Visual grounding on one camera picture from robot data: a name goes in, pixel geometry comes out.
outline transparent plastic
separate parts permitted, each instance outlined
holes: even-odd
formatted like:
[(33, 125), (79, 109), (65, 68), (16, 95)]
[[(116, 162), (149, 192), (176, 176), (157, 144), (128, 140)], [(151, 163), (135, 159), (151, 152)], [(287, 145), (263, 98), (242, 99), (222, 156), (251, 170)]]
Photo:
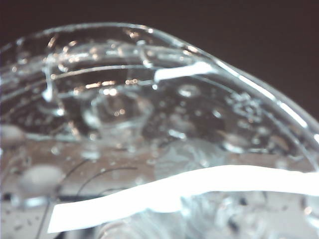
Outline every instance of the transparent plastic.
[(143, 25), (20, 38), (1, 49), (0, 76), (1, 238), (319, 238), (318, 197), (261, 191), (182, 197), (178, 212), (47, 233), (57, 204), (190, 170), (318, 172), (319, 124), (266, 83)]

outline small bubble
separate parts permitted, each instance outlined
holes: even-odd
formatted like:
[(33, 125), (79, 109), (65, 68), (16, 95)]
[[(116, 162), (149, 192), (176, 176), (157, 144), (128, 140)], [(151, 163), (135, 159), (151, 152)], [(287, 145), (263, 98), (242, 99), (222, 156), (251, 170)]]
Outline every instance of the small bubble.
[(214, 109), (214, 110), (212, 111), (212, 113), (213, 113), (213, 115), (214, 115), (216, 118), (218, 118), (218, 119), (221, 119), (221, 118), (222, 118), (222, 114), (220, 113), (219, 110)]
[(270, 130), (267, 129), (266, 127), (264, 126), (260, 126), (257, 128), (257, 132), (260, 134), (260, 135), (263, 135), (263, 136), (266, 136), (266, 135), (269, 135), (270, 134)]
[(254, 145), (257, 145), (257, 144), (260, 144), (260, 139), (257, 138), (257, 137), (254, 137), (254, 138), (252, 138), (251, 142), (252, 142)]
[(200, 95), (199, 88), (189, 84), (181, 85), (177, 91), (181, 96), (186, 98), (193, 98)]
[(202, 111), (200, 111), (200, 110), (196, 110), (196, 111), (195, 111), (195, 115), (196, 115), (196, 116), (202, 116), (202, 114), (203, 114), (203, 113), (202, 113)]
[(154, 165), (154, 164), (156, 163), (156, 160), (153, 159), (153, 158), (150, 158), (150, 159), (146, 160), (146, 163), (147, 163), (148, 165)]
[(59, 155), (61, 153), (61, 151), (57, 146), (53, 146), (51, 148), (51, 153), (53, 153), (54, 155)]
[(244, 119), (238, 120), (237, 125), (241, 128), (250, 128), (250, 124)]
[(165, 106), (166, 106), (165, 101), (160, 101), (160, 102), (159, 102), (159, 106), (162, 107), (162, 108), (165, 107)]

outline glass object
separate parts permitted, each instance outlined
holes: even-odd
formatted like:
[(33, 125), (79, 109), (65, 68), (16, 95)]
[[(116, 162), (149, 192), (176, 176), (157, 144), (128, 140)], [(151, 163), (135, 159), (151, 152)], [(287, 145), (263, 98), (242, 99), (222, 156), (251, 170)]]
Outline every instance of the glass object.
[(319, 238), (318, 197), (261, 191), (193, 195), (178, 212), (47, 233), (55, 205), (190, 170), (318, 172), (319, 125), (266, 83), (143, 25), (20, 38), (1, 49), (0, 76), (1, 238)]

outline white blurry spot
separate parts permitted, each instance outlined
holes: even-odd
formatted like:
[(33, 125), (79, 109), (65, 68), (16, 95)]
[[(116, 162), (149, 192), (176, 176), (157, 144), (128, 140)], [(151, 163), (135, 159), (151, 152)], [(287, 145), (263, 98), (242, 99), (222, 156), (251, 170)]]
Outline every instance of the white blurry spot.
[(57, 114), (58, 116), (63, 116), (64, 113), (65, 113), (64, 109), (58, 108), (58, 109), (56, 110), (56, 114)]
[(175, 137), (175, 138), (180, 138), (180, 139), (185, 139), (187, 136), (185, 133), (182, 133), (182, 132), (178, 132), (174, 129), (170, 129), (168, 130), (168, 134), (172, 137)]
[(61, 153), (60, 148), (58, 146), (53, 146), (51, 148), (51, 153), (54, 155), (59, 155)]
[(177, 91), (181, 96), (186, 98), (197, 97), (200, 94), (200, 89), (197, 86), (189, 84), (181, 85)]
[(197, 52), (198, 52), (198, 50), (197, 50), (195, 47), (193, 47), (193, 46), (187, 46), (187, 48), (188, 48), (190, 51), (194, 52), (194, 53), (197, 53)]
[(218, 118), (218, 119), (222, 118), (222, 115), (221, 115), (221, 113), (220, 113), (218, 110), (214, 109), (214, 110), (212, 111), (212, 113), (213, 113), (213, 115), (214, 115), (216, 118)]
[(74, 46), (77, 43), (77, 41), (70, 41), (69, 46)]
[(25, 133), (14, 125), (2, 124), (0, 135), (1, 148), (18, 146), (25, 142)]
[(54, 192), (63, 175), (62, 170), (56, 166), (39, 164), (24, 171), (18, 185), (22, 192), (31, 197), (47, 195)]
[(319, 143), (319, 133), (316, 133), (314, 135), (314, 139), (315, 139), (315, 141), (317, 141)]
[(84, 159), (89, 159), (89, 160), (97, 160), (101, 157), (101, 154), (98, 150), (86, 150), (81, 152), (81, 156)]

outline air bubble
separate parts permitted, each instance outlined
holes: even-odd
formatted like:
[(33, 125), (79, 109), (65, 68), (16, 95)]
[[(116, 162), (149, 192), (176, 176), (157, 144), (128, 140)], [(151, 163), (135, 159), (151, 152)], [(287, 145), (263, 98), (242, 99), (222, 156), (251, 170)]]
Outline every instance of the air bubble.
[(156, 160), (153, 159), (153, 158), (150, 158), (150, 159), (148, 159), (148, 160), (146, 161), (146, 163), (147, 163), (148, 165), (154, 165), (154, 164), (156, 163)]
[(181, 85), (177, 91), (181, 96), (186, 98), (194, 98), (200, 95), (200, 89), (195, 85)]

